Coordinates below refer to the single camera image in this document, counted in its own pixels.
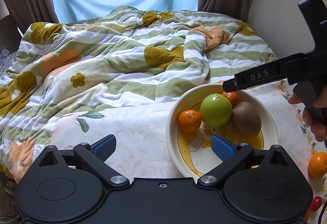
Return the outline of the person right hand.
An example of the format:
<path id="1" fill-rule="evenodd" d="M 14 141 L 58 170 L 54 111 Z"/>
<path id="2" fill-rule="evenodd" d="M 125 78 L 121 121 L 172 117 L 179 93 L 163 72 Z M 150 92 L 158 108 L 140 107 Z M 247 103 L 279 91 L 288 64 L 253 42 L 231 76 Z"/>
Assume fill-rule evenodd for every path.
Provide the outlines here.
<path id="1" fill-rule="evenodd" d="M 317 108 L 326 108 L 326 94 L 321 94 L 314 102 Z M 318 142 L 326 141 L 326 125 L 320 119 L 313 116 L 313 112 L 307 107 L 303 110 L 303 120 L 309 126 L 311 132 Z"/>

